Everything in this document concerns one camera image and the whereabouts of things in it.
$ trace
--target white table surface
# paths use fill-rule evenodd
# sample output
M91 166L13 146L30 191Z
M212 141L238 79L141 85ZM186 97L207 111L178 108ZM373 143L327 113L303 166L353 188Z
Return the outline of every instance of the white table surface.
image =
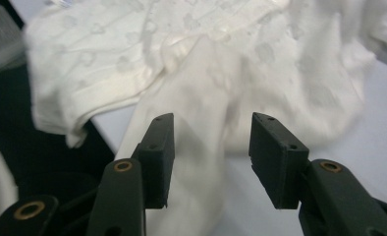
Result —
M45 5L44 0L12 2L25 22ZM382 52L379 59L365 83L362 117L347 135L329 146L312 149L309 157L341 162L373 197L387 202L387 53ZM133 106L126 107L92 118L114 151L120 146L133 111ZM248 157L227 156L226 176L226 203L211 236L303 235L298 211L273 209Z

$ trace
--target screw hole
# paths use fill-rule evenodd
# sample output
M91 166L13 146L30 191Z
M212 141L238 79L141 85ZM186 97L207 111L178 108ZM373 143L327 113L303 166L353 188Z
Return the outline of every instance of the screw hole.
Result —
M27 206L22 210L22 214L30 214L37 211L37 209L38 209L38 206L36 205Z
M331 161L322 161L321 167L329 172L338 173L342 170L341 166Z
M367 229L367 233L369 236L387 236L387 234L375 229L375 228L369 228Z
M128 161L121 161L114 165L114 170L117 172L124 172L128 171L133 167L131 162Z
M104 234L104 236L119 236L119 235L121 235L121 228L117 226L107 229L107 231L105 231L105 234Z

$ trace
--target gray surface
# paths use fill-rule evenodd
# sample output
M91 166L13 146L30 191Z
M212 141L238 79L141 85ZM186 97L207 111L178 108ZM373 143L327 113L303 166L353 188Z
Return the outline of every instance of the gray surface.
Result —
M20 29L0 5L0 69L22 60L24 50Z
M311 159L349 167L370 194L387 202L387 65L377 62L365 84L365 110L349 133ZM250 168L249 158L227 158L227 203L212 236L303 235L297 211L273 209Z
M121 140L124 138L135 108L135 106L129 106L113 110L99 114L91 119L102 138L114 153L117 153L120 147Z
M20 17L25 23L38 14L45 6L50 5L50 0L10 0Z

